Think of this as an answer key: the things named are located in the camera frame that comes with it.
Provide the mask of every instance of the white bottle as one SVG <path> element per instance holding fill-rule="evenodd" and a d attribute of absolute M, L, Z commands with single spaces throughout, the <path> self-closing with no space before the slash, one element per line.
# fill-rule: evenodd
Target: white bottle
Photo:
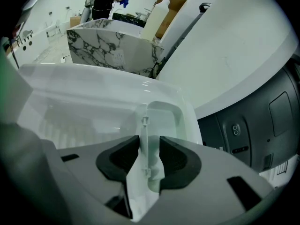
<path fill-rule="evenodd" d="M 170 0 L 163 0 L 155 5 L 150 17 L 148 18 L 144 29 L 142 30 L 141 38 L 152 41 L 161 23 L 169 12 Z"/>

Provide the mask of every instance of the floor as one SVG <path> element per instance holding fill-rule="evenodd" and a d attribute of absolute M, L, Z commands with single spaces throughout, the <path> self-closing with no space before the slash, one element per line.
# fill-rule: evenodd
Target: floor
<path fill-rule="evenodd" d="M 62 57 L 70 55 L 67 34 L 55 34 L 48 39 L 49 47 L 33 63 L 61 63 Z M 71 56 L 66 57 L 65 60 L 67 63 L 72 63 Z"/>

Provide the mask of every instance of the blue glove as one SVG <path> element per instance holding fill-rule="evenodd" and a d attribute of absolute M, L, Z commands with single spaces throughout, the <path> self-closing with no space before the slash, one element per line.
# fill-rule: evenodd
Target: blue glove
<path fill-rule="evenodd" d="M 129 4 L 129 0 L 122 0 L 120 4 L 123 4 L 123 7 L 126 8 L 126 6 Z"/>

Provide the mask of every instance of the person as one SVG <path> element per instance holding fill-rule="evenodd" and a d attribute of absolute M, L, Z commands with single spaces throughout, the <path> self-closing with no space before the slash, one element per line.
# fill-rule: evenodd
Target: person
<path fill-rule="evenodd" d="M 121 2 L 122 0 L 95 0 L 92 9 L 92 18 L 108 18 L 113 2 Z"/>

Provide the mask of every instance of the sticker label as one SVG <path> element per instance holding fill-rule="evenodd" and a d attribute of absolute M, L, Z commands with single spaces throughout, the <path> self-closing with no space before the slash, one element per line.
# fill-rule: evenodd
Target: sticker label
<path fill-rule="evenodd" d="M 111 55 L 115 66 L 126 65 L 123 50 L 111 51 Z"/>

